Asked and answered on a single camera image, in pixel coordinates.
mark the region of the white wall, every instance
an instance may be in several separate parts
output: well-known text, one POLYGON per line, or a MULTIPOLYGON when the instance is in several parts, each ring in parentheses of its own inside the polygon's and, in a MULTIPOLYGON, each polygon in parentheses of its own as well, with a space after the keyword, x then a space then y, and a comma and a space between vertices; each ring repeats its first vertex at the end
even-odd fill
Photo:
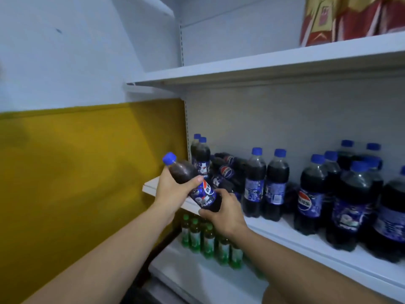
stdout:
POLYGON ((188 138, 207 137, 211 152, 247 158, 262 147, 266 163, 287 150, 291 179, 299 181, 311 154, 336 150, 342 139, 382 144, 383 177, 405 164, 405 77, 236 87, 187 95, 188 138))
MULTIPOLYGON (((149 68, 177 66, 177 55, 169 58, 171 51, 152 47, 150 38, 165 30, 153 25, 148 38, 128 37, 114 6, 120 1, 0 0, 0 111, 138 100, 125 93, 124 82, 149 68), (147 41, 149 58, 134 48, 136 40, 147 41)), ((131 15, 140 8, 148 14, 138 29, 158 15, 140 3, 132 6, 131 15)))
POLYGON ((184 65, 298 47, 305 0, 185 0, 184 65))

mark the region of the bottle cap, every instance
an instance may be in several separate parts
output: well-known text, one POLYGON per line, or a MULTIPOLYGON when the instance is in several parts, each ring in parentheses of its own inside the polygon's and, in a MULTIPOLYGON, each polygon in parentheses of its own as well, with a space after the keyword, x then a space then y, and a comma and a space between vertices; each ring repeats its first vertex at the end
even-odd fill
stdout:
POLYGON ((274 156, 277 158, 285 158, 287 154, 287 151, 285 149, 277 148, 274 151, 274 156))
POLYGON ((352 140, 342 140, 340 144, 343 147, 353 147, 354 142, 352 140))
POLYGON ((379 143, 368 143, 367 144, 367 150, 380 150, 381 149, 381 144, 379 143))
POLYGON ((323 155, 314 154, 311 157, 311 162, 316 164, 323 164, 325 162, 325 157, 323 155))
POLYGON ((172 152, 166 153, 166 155, 163 157, 163 163, 165 165, 172 165, 173 163, 176 162, 176 155, 172 152))
POLYGON ((369 165, 364 161, 353 161, 350 169, 355 173, 362 173, 369 170, 369 165))
POLYGON ((325 159, 336 162, 337 161, 337 152, 333 152, 331 150, 326 151, 325 159))
POLYGON ((263 149, 261 149, 260 147, 253 147, 252 149, 252 155, 254 156, 261 156, 263 153, 263 149))
POLYGON ((376 168, 378 167, 381 158, 376 156, 365 156, 363 161, 369 165, 369 168, 376 168))

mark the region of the shelving unit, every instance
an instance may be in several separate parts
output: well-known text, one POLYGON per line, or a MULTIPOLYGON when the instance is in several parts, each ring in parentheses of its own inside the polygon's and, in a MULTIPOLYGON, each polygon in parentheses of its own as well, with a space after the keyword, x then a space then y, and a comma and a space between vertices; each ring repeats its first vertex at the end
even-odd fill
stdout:
POLYGON ((403 74, 404 66, 405 33, 394 33, 149 72, 134 83, 181 91, 220 83, 392 76, 403 74))
MULTIPOLYGON (((159 177, 148 181, 143 191, 155 196, 159 177)), ((198 215, 200 207, 190 198, 182 205, 198 215)), ((324 236, 304 236, 292 228, 292 217, 285 216, 279 222, 263 218, 245 218, 249 228, 281 245, 314 259, 346 275, 364 286, 387 297, 405 302, 405 261, 392 264, 370 255, 358 245, 353 252, 333 249, 324 236)))
POLYGON ((150 264, 149 271, 190 304, 260 304, 269 285, 246 265, 222 267, 180 244, 170 243, 150 264))

